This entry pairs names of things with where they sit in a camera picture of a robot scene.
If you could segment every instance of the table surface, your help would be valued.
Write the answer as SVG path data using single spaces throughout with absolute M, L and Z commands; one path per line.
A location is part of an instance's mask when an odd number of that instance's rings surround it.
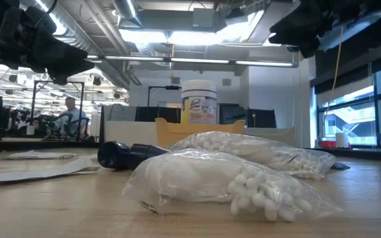
M 96 153 L 95 149 L 62 151 Z M 0 237 L 381 237 L 381 162 L 339 161 L 351 169 L 330 171 L 321 181 L 305 180 L 344 211 L 323 219 L 248 221 L 231 214 L 216 216 L 212 204 L 204 204 L 205 212 L 200 214 L 157 216 L 122 199 L 130 171 L 101 169 L 87 175 L 0 185 Z M 0 173 L 65 162 L 1 161 Z

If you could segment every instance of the man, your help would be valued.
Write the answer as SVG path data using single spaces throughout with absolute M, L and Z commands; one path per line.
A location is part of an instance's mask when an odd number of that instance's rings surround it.
M 62 112 L 60 115 L 62 114 L 70 114 L 72 115 L 72 118 L 71 118 L 71 121 L 74 122 L 74 121 L 77 121 L 79 119 L 79 115 L 80 115 L 80 110 L 76 108 L 76 100 L 72 97 L 67 97 L 65 99 L 65 106 L 67 107 L 67 110 Z M 84 118 L 86 118 L 86 113 L 84 113 L 83 111 L 81 112 L 81 115 L 82 115 L 82 121 L 81 121 L 81 131 L 80 133 L 82 134 L 82 130 L 85 128 L 85 123 L 86 121 L 83 120 Z M 67 132 L 65 131 L 65 125 L 68 123 L 68 116 L 62 116 L 61 118 L 58 118 L 58 120 L 56 120 L 55 124 L 56 124 L 56 129 L 61 129 L 60 130 L 60 133 L 62 136 L 66 136 L 67 135 Z M 70 132 L 71 133 L 74 133 L 76 130 L 77 130 L 77 127 L 78 127 L 79 123 L 74 123 L 71 125 L 70 127 Z

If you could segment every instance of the white paper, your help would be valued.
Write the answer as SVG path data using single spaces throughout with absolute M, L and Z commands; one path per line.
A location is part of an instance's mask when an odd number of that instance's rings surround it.
M 14 153 L 9 155 L 7 159 L 70 159 L 75 156 L 76 154 L 72 153 L 37 152 L 32 150 Z
M 95 156 L 85 156 L 76 159 L 65 165 L 60 165 L 51 169 L 37 169 L 27 172 L 1 173 L 0 182 L 13 182 L 29 179 L 44 179 L 60 175 L 67 175 L 79 171 L 96 171 L 101 166 L 95 161 Z

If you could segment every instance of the white lid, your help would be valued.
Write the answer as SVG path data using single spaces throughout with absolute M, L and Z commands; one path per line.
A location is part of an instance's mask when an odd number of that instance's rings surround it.
M 189 80 L 183 83 L 182 93 L 189 90 L 206 90 L 216 93 L 216 86 L 213 84 L 213 82 L 208 80 Z

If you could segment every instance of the clear plastic bag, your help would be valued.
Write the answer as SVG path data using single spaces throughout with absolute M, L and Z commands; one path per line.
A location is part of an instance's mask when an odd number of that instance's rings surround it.
M 301 179 L 323 178 L 336 160 L 327 152 L 300 149 L 278 141 L 227 132 L 193 134 L 177 142 L 170 150 L 187 148 L 231 153 Z
M 180 206 L 171 208 L 177 200 L 196 202 L 187 203 L 194 210 L 199 202 L 217 202 L 205 209 L 212 214 L 220 202 L 229 204 L 233 215 L 269 221 L 320 218 L 339 210 L 329 198 L 285 173 L 228 153 L 196 149 L 144 161 L 126 183 L 123 197 L 157 214 L 179 212 Z M 228 209 L 223 205 L 221 210 Z

